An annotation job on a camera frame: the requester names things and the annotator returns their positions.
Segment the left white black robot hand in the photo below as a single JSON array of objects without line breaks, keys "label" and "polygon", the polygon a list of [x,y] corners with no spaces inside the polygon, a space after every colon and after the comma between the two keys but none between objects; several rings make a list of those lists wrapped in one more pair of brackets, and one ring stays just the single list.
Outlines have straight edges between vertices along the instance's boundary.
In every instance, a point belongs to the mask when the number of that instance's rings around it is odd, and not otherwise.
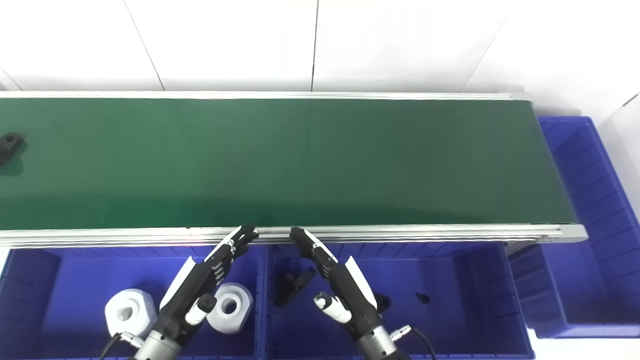
[{"label": "left white black robot hand", "polygon": [[215,307],[215,292],[229,275],[233,262],[259,237],[251,224],[234,228],[210,253],[192,267],[169,301],[162,306],[152,331],[160,341],[184,347]]}]

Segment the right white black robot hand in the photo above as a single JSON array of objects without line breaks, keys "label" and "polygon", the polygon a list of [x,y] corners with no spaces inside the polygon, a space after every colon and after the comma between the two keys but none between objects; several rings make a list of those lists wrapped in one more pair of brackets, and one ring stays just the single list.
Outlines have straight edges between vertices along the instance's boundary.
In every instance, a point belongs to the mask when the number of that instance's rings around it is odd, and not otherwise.
[{"label": "right white black robot hand", "polygon": [[301,257],[314,262],[332,290],[320,291],[313,297],[318,309],[345,326],[354,342],[382,327],[377,299],[354,258],[340,262],[322,241],[302,227],[292,227],[289,238]]}]

